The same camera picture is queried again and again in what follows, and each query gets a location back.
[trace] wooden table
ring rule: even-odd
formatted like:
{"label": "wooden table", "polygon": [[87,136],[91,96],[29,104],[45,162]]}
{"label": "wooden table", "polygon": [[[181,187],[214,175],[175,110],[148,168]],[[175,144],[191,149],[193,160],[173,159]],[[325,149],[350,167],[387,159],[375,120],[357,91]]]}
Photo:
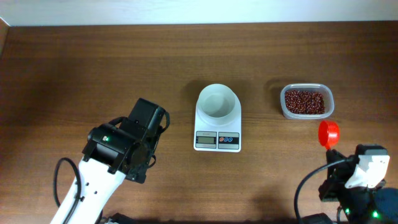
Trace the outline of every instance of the wooden table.
{"label": "wooden table", "polygon": [[[398,22],[189,26],[12,27],[0,60],[0,220],[49,223],[57,211],[53,169],[78,162],[88,132],[127,116],[139,97],[170,112],[145,184],[125,181],[104,215],[191,221],[294,217],[302,178],[325,164],[319,121],[287,120],[279,94],[289,83],[322,83],[335,99],[337,150],[359,143],[389,150],[387,186],[398,187]],[[211,83],[228,85],[243,110],[242,151],[197,152],[195,103]],[[72,182],[62,166],[59,192]],[[302,215],[321,203],[310,179]]]}

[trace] black cable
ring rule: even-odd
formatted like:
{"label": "black cable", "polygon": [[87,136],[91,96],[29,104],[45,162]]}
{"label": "black cable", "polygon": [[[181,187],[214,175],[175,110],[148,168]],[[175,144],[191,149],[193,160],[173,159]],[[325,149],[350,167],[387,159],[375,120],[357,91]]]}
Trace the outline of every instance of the black cable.
{"label": "black cable", "polygon": [[160,133],[163,133],[164,131],[166,131],[166,129],[170,126],[170,115],[169,115],[169,112],[165,111],[164,115],[166,117],[166,127],[164,127],[164,129],[162,129],[160,131]]}
{"label": "black cable", "polygon": [[299,193],[301,188],[303,187],[303,185],[306,183],[306,181],[311,178],[313,175],[315,175],[316,173],[323,171],[324,169],[327,169],[329,167],[335,166],[337,164],[341,164],[342,162],[347,162],[349,161],[349,159],[342,159],[336,162],[332,162],[329,164],[326,164],[324,166],[321,166],[319,168],[317,168],[316,170],[312,171],[311,173],[309,173],[306,177],[304,177],[304,179],[301,181],[301,183],[298,185],[296,193],[294,195],[294,213],[296,214],[296,219],[298,221],[299,224],[304,224],[303,220],[300,217],[300,213],[299,213],[299,206],[297,205],[297,201],[299,200]]}
{"label": "black cable", "polygon": [[72,169],[76,176],[76,184],[77,184],[77,193],[75,195],[75,201],[73,202],[73,205],[70,208],[67,217],[63,221],[63,224],[66,224],[69,222],[70,217],[72,217],[72,214],[75,211],[77,204],[79,203],[80,195],[81,195],[81,180],[80,180],[79,170],[77,169],[75,163],[71,159],[64,157],[64,158],[61,158],[60,160],[58,160],[57,165],[55,166],[54,179],[53,179],[53,195],[54,195],[55,203],[57,204],[58,207],[61,205],[61,203],[58,199],[58,193],[57,193],[57,178],[58,178],[58,171],[59,171],[61,163],[63,161],[67,161],[72,166]]}
{"label": "black cable", "polygon": [[151,165],[148,166],[148,169],[153,167],[155,165],[155,163],[156,163],[156,156],[152,155],[152,158],[154,158],[155,161]]}
{"label": "black cable", "polygon": [[112,124],[113,126],[118,125],[120,122],[122,122],[124,119],[127,119],[126,117],[118,117],[113,119],[112,121],[108,122],[109,124]]}
{"label": "black cable", "polygon": [[342,211],[342,207],[341,206],[339,206],[338,208],[337,208],[337,214],[336,214],[336,220],[337,220],[337,224],[340,224],[340,213],[341,213],[341,211]]}

